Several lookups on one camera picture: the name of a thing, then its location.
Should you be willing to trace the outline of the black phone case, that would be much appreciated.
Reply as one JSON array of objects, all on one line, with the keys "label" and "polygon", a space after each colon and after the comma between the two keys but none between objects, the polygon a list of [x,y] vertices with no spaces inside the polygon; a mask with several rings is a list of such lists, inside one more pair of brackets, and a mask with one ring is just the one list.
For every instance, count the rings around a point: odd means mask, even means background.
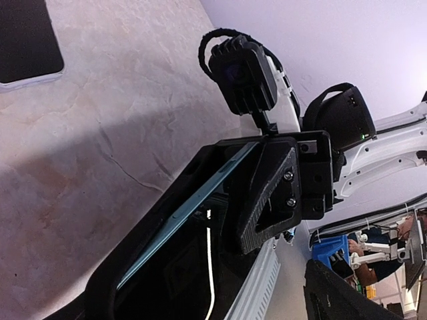
[{"label": "black phone case", "polygon": [[48,319],[114,319],[117,292],[256,147],[249,142],[222,162],[202,147],[155,205],[93,272],[82,294]]}]

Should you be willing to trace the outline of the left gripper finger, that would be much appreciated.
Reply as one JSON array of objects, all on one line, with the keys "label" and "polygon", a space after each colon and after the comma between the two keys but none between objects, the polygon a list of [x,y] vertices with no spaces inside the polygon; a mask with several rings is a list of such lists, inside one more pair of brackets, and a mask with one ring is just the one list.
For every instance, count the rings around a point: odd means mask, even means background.
[{"label": "left gripper finger", "polygon": [[306,263],[304,298],[309,320],[393,320],[397,314],[367,299],[322,262]]}]

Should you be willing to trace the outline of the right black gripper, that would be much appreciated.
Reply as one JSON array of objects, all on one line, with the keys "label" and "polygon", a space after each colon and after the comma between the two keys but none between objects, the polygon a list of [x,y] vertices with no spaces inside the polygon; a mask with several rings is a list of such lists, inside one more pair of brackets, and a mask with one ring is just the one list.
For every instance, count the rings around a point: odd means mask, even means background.
[{"label": "right black gripper", "polygon": [[221,238],[225,250],[247,255],[301,219],[319,219],[333,205],[329,135],[324,131],[221,140],[231,157],[257,145],[227,180],[229,197]]}]

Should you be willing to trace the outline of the black phone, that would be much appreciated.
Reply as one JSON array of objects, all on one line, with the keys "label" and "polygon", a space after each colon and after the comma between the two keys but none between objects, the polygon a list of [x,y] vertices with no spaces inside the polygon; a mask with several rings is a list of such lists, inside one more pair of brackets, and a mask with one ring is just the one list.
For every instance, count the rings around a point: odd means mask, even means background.
[{"label": "black phone", "polygon": [[116,319],[237,319],[258,294],[267,245],[242,241],[264,145],[204,147],[157,204],[166,220],[117,286]]},{"label": "black phone", "polygon": [[1,83],[56,73],[65,63],[45,1],[1,2]]}]

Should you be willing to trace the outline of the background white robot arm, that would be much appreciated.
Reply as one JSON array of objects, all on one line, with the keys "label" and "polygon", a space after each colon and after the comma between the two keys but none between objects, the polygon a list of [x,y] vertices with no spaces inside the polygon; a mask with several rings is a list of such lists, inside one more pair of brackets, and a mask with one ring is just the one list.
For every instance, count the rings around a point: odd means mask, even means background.
[{"label": "background white robot arm", "polygon": [[346,282],[350,275],[337,273],[329,261],[334,253],[344,251],[340,259],[346,269],[354,270],[363,263],[375,263],[397,259],[400,262],[407,259],[423,258],[423,253],[415,253],[414,245],[399,248],[397,244],[370,243],[367,238],[356,233],[361,248],[372,254],[359,257],[348,253],[347,237],[341,236],[341,247],[322,248],[313,250],[313,258],[306,264],[306,286],[304,297],[308,319],[400,319],[397,314],[379,306],[360,293],[357,293]]}]

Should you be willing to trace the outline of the lilac phone case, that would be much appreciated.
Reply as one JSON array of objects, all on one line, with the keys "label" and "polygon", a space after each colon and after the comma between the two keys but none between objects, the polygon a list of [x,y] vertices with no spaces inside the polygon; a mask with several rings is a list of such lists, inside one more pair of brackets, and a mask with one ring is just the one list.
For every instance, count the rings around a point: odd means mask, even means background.
[{"label": "lilac phone case", "polygon": [[64,72],[65,72],[65,69],[62,69],[56,73],[50,73],[50,74],[42,75],[38,77],[22,79],[22,80],[14,81],[11,83],[1,83],[1,92],[13,91],[13,90],[21,89],[24,87],[30,87],[33,85],[56,81],[64,74]]}]

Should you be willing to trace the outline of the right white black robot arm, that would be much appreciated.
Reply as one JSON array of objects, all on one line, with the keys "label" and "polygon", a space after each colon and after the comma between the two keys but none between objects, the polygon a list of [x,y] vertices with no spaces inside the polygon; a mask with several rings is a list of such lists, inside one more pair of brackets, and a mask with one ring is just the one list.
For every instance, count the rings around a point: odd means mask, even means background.
[{"label": "right white black robot arm", "polygon": [[426,160],[426,104],[376,129],[358,88],[341,83],[308,107],[303,121],[281,130],[267,112],[278,95],[260,86],[232,89],[233,113],[251,115],[262,130],[254,149],[226,183],[222,238],[245,255],[303,220],[319,220],[355,190]]}]

